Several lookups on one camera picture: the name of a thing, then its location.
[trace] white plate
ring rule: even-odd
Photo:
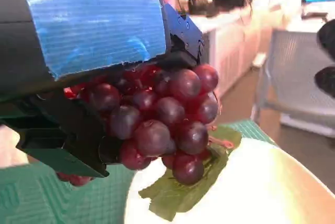
[[[284,151],[242,139],[216,183],[187,213],[168,222],[149,211],[150,199],[138,191],[165,172],[161,160],[136,173],[128,194],[125,224],[335,223],[335,197],[315,176]]]

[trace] leaf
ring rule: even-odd
[[[241,134],[223,126],[218,127],[216,131],[210,131],[209,134],[217,139],[231,141],[234,148],[228,151],[212,143],[209,148],[212,157],[204,163],[204,177],[193,186],[180,184],[173,177],[172,171],[167,169],[153,185],[139,192],[142,198],[151,198],[150,211],[165,220],[172,221],[177,212],[191,210],[215,183],[227,164],[228,154],[240,145]]]

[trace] green cutting mat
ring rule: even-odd
[[[252,121],[229,126],[246,138],[273,143]],[[0,170],[0,223],[123,223],[134,172],[122,165],[108,170],[108,178],[97,178],[84,187],[60,182],[41,163]]]

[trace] blue tape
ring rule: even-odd
[[[166,51],[159,0],[27,0],[50,73],[62,76]]]

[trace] chair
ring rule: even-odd
[[[334,63],[319,48],[316,33],[274,30],[267,60],[261,68],[251,119],[259,124],[261,109],[269,108],[284,113],[286,119],[289,117],[286,122],[282,118],[284,124],[334,137],[335,99],[314,83],[314,75],[330,65]],[[267,98],[271,86],[276,101]],[[317,130],[320,126],[331,133]]]

